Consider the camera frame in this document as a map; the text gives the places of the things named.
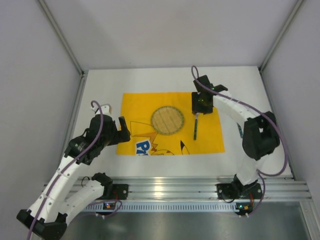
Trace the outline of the spoon with green handle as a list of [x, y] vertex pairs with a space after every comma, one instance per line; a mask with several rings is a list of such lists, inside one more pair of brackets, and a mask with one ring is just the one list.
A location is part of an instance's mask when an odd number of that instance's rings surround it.
[[198, 121], [199, 121], [200, 113], [195, 114], [195, 121], [194, 121], [194, 132], [193, 132], [193, 140], [197, 139], [197, 131], [198, 131]]

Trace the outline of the yellow cartoon placemat cloth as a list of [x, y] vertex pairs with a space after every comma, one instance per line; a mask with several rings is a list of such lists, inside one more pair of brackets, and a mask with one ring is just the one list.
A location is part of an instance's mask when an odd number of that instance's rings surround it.
[[[182, 112], [184, 126], [179, 132], [162, 135], [152, 127], [151, 116], [162, 106], [173, 106]], [[129, 129], [130, 141], [118, 145], [118, 155], [173, 156], [225, 151], [218, 110], [199, 115], [194, 140], [195, 115], [190, 92], [125, 93], [121, 116]]]

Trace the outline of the round woven bamboo plate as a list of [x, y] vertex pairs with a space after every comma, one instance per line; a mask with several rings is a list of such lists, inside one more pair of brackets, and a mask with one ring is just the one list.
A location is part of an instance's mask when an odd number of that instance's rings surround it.
[[183, 128], [185, 118], [177, 107], [165, 105], [152, 113], [150, 122], [158, 134], [169, 136], [178, 133]]

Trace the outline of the fork with green handle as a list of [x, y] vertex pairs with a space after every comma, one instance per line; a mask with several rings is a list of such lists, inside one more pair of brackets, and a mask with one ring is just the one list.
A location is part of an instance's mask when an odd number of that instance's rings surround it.
[[239, 131], [239, 135], [243, 139], [243, 130], [242, 130], [241, 126], [238, 123], [237, 123], [237, 127], [238, 127], [238, 131]]

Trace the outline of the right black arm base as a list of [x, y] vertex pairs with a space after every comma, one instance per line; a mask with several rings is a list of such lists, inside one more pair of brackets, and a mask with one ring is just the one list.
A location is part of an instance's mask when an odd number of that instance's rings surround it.
[[216, 185], [217, 196], [219, 200], [227, 202], [231, 200], [249, 200], [253, 197], [258, 200], [262, 197], [262, 188], [259, 183], [249, 185], [236, 185], [234, 183], [219, 183]]

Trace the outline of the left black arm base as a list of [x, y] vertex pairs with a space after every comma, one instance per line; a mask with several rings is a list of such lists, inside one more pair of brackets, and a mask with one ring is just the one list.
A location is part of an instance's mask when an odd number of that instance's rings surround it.
[[96, 200], [126, 200], [129, 194], [128, 184], [112, 184], [104, 186], [102, 195]]

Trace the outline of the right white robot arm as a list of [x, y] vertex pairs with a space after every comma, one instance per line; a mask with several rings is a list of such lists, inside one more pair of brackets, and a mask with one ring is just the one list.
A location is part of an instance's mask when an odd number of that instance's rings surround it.
[[243, 156], [235, 159], [239, 165], [232, 182], [218, 184], [219, 199], [247, 198], [260, 188], [258, 168], [263, 158], [280, 145], [275, 115], [270, 111], [254, 112], [232, 98], [227, 87], [214, 86], [207, 75], [198, 76], [193, 83], [196, 91], [191, 94], [192, 113], [208, 115], [218, 110], [234, 120], [242, 134]]

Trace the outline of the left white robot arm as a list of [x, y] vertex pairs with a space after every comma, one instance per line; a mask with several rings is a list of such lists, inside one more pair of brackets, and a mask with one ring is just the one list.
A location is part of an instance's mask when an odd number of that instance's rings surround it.
[[90, 177], [81, 190], [68, 197], [80, 175], [90, 168], [105, 147], [130, 140], [125, 118], [118, 118], [118, 129], [109, 104], [100, 105], [93, 100], [91, 109], [94, 117], [89, 127], [70, 140], [48, 185], [28, 209], [20, 210], [16, 216], [28, 228], [28, 239], [35, 234], [43, 240], [59, 240], [72, 220], [86, 207], [107, 203], [114, 205], [112, 213], [115, 214], [123, 205], [121, 200], [111, 198], [114, 194], [113, 180], [100, 172]]

